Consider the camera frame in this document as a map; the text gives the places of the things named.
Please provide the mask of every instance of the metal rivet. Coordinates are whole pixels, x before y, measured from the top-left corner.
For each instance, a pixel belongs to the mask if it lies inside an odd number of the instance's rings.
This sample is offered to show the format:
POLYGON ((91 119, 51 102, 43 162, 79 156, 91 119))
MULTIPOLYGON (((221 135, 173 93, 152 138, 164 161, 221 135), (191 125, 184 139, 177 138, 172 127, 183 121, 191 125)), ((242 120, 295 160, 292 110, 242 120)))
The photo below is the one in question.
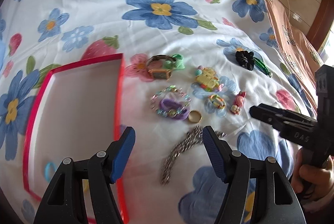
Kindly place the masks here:
POLYGON ((274 157, 269 156, 268 157, 268 162, 274 164, 274 163, 276 163, 276 159, 274 157))
POLYGON ((96 156, 99 157, 99 158, 102 158, 102 157, 104 157, 105 155, 106 155, 106 152, 103 151, 103 150, 99 151, 99 152, 96 154, 96 156))
POLYGON ((238 151, 238 150, 233 150, 232 151, 232 155, 235 156, 235 157, 240 157, 241 156, 241 152, 238 151))
POLYGON ((71 163, 71 158, 65 158, 63 160, 63 164, 69 164, 69 163, 71 163))

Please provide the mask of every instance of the bed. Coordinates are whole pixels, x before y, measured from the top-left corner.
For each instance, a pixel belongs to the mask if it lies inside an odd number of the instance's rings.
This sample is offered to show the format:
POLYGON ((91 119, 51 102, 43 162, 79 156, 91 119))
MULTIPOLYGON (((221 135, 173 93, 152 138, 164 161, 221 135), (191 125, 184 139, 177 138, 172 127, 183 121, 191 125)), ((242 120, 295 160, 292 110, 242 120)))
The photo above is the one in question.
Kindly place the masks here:
MULTIPOLYGON (((291 27, 277 0, 4 0, 0 39, 5 48, 0 78, 0 187, 24 223, 33 223, 39 201, 23 184, 26 123, 48 71, 61 65, 123 53, 120 120, 136 130, 136 144, 123 174, 129 223, 213 223, 226 191, 204 146, 181 154, 170 181, 162 166, 172 148, 195 127, 150 109, 150 99, 171 84, 191 98, 191 109, 246 156, 275 157, 290 177, 298 147, 248 110, 265 103, 316 118, 314 71, 321 59, 303 34, 291 27), (272 77, 241 67, 236 51, 253 51, 272 77), (145 69, 153 55, 176 55, 179 70, 153 80, 145 69), (221 86, 209 92, 195 80, 211 68, 221 86), (231 106, 247 94, 239 115, 231 106), (226 107, 215 108, 213 94, 226 107)), ((156 67, 168 66, 156 63, 156 67)), ((250 220, 254 182, 245 208, 250 220)))

